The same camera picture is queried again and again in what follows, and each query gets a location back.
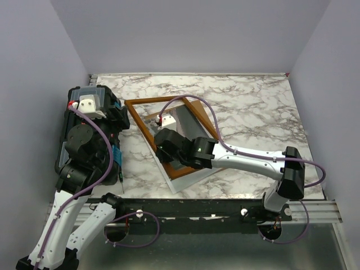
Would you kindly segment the wooden picture frame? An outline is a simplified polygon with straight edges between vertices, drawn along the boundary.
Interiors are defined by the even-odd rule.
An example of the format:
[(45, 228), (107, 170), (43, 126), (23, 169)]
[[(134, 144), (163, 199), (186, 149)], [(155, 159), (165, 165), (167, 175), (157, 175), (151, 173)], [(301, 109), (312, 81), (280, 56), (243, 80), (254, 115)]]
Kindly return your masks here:
[[(163, 104), (152, 115), (141, 117), (136, 105)], [(193, 175), (211, 175), (210, 148), (218, 135), (199, 101), (165, 96), (126, 100), (125, 105), (155, 157), (171, 181), (187, 181)]]

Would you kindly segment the landscape photo print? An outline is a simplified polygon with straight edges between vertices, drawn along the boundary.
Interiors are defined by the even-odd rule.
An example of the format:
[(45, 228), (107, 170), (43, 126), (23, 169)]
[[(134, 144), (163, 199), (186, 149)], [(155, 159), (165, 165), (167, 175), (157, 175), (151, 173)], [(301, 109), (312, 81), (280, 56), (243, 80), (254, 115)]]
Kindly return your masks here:
[[(177, 132), (189, 140), (196, 137), (209, 137), (217, 138), (216, 130), (213, 123), (207, 122), (204, 118), (191, 112), (190, 108), (186, 105), (179, 105), (173, 108), (166, 109), (163, 115), (170, 114), (177, 121)], [(176, 194), (179, 191), (184, 190), (187, 187), (197, 183), (198, 181), (211, 176), (220, 169), (201, 169), (195, 170), (190, 167), (182, 165), (179, 161), (172, 161), (168, 164), (162, 164), (156, 157), (154, 150), (151, 145), (147, 145), (158, 165), (163, 177), (165, 178), (172, 193)]]

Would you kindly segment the green black screwdriver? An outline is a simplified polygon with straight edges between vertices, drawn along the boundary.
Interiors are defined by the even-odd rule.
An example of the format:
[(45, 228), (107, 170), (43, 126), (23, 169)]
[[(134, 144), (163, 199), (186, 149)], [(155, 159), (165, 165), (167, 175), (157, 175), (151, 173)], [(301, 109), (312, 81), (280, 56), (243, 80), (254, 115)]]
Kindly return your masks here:
[(122, 193), (125, 194), (124, 185), (123, 185), (123, 174), (122, 174), (122, 168), (121, 167), (119, 167), (118, 178), (119, 178), (119, 182), (121, 184)]

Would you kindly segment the brown frame backing board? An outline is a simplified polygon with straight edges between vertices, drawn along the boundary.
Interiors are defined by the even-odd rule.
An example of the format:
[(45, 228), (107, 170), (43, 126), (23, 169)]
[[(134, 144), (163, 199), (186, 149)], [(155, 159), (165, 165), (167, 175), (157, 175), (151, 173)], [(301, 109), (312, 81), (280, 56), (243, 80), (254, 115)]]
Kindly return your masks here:
[(206, 122), (210, 122), (210, 119), (209, 119), (201, 101), (195, 100), (195, 101), (192, 101), (191, 104), (196, 109), (196, 111), (199, 113), (199, 115), (201, 115), (204, 118), (204, 120)]

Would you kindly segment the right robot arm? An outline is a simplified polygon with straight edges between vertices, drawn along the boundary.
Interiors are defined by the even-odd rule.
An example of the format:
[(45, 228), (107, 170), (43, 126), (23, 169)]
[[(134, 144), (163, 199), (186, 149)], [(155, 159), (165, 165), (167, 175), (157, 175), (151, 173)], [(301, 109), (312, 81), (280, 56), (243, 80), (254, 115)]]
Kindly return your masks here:
[(154, 137), (160, 161), (176, 160), (193, 169), (237, 169), (271, 178), (275, 183), (263, 195), (259, 215), (270, 221), (289, 200), (304, 197), (305, 165), (297, 148), (257, 151), (221, 143), (207, 137), (188, 139), (163, 128)]

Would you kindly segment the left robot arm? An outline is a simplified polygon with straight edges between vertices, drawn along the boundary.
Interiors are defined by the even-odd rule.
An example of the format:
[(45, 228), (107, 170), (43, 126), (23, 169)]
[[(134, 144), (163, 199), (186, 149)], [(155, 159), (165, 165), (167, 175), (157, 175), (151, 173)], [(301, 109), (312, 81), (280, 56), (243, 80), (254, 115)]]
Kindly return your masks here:
[(107, 195), (77, 229), (75, 221), (97, 185), (113, 185), (121, 175), (119, 133), (129, 129), (128, 110), (111, 101), (93, 118), (83, 107), (90, 99), (72, 100), (64, 113), (61, 147), (55, 162), (59, 176), (50, 216), (34, 250), (16, 269), (77, 269), (85, 248), (125, 209)]

